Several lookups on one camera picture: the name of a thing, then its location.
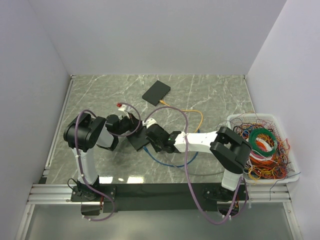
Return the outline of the black network switch box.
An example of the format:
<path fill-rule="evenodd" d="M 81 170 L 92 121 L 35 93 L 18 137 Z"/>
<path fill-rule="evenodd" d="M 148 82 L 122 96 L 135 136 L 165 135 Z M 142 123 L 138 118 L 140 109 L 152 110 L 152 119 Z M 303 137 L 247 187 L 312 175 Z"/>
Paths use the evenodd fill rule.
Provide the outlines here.
<path fill-rule="evenodd" d="M 166 94 L 169 93 L 171 87 L 157 80 L 143 95 L 142 99 L 153 106 L 157 106 Z"/>

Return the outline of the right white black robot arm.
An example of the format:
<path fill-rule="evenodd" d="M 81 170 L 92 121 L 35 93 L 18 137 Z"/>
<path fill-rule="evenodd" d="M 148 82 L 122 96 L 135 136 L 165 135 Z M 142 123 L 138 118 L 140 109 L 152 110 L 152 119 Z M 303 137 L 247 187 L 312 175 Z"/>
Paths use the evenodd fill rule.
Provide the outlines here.
<path fill-rule="evenodd" d="M 168 133 L 157 123 L 150 123 L 146 125 L 145 136 L 157 153 L 199 152 L 214 155 L 224 167 L 220 195 L 226 200 L 237 195 L 237 185 L 253 147 L 232 129 L 222 126 L 212 132 Z"/>

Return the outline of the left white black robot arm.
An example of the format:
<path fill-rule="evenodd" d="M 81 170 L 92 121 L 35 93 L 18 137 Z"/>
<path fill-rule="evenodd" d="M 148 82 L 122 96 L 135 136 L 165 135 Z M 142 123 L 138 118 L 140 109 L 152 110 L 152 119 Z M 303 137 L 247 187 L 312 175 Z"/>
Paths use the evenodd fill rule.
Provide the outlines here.
<path fill-rule="evenodd" d="M 79 114 L 64 130 L 63 139 L 71 148 L 78 169 L 77 181 L 87 184 L 82 191 L 89 201 L 100 197 L 101 189 L 95 185 L 99 175 L 94 161 L 95 146 L 113 151 L 119 143 L 119 136 L 126 136 L 139 130 L 141 121 L 132 113 L 119 117 L 92 116 L 88 112 Z"/>

